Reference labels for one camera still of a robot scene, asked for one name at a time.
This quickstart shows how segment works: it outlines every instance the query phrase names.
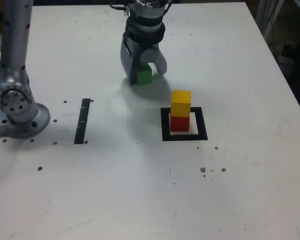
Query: stacked cubes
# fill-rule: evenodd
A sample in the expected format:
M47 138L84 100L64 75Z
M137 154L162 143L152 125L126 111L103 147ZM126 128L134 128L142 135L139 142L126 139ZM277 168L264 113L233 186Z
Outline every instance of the stacked cubes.
M189 132L191 91L172 91L170 131Z

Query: table surface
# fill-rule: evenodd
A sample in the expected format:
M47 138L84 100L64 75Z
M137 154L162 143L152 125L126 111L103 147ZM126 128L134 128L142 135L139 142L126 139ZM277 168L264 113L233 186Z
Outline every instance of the table surface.
M173 5L151 85L128 84L125 21L33 8L26 68L51 122L0 137L0 240L300 240L300 107L245 3ZM162 142L171 90L192 91L208 140Z

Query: cable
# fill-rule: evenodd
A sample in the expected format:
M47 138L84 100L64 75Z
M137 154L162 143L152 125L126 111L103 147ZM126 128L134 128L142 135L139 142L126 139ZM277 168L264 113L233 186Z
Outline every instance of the cable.
M260 29L260 27L262 27L262 32L264 31L264 17L265 17L265 11L266 11L267 4L268 4L268 0L265 0L264 6L263 6L262 15L261 15L260 24L258 26L259 29Z
M109 3L110 8L115 9L115 10L120 10L120 11L125 11L127 10L127 8L125 6L113 6L113 4L116 2L117 0L112 0Z
M274 59L277 61L277 55L276 55L276 44L275 44L275 29L274 29L274 17L276 14L276 7L279 3L279 0L274 0L274 6L273 6L273 10L271 12L271 17L270 17L270 21L271 21L271 28L272 28L272 45L273 45L273 56Z
M172 5L172 0L169 2L169 5L168 7L166 8L166 10L164 10L164 14L163 15L166 15L166 13L168 12L169 8L171 7Z
M110 8L115 9L115 10L121 10L125 11L126 7L125 6L113 6L112 4L109 4Z

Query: white square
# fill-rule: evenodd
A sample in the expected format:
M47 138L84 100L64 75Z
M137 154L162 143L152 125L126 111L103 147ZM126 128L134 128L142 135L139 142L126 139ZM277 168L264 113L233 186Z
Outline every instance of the white square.
M171 135L190 135L190 134L199 134L197 121L196 121L196 114L194 112L190 112L190 126L189 131L170 131Z

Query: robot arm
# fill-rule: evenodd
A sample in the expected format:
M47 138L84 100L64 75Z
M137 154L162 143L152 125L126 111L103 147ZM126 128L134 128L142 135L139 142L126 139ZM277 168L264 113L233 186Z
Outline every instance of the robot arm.
M48 109L35 102L26 71L33 0L6 0L0 59L0 136L24 138L41 132Z
M159 74L167 61L159 50L164 38L163 16L169 0L135 0L129 11L121 43L121 62L132 85L138 70L154 63ZM40 133L50 121L49 110L36 103L26 71L26 55L33 0L5 0L4 29L0 59L0 136L25 138Z
M171 4L168 0L135 0L126 7L130 16L122 36L120 56L132 85L138 82L138 71L149 63L154 64L159 74L167 72L167 61L159 49L159 42L166 30L162 20Z

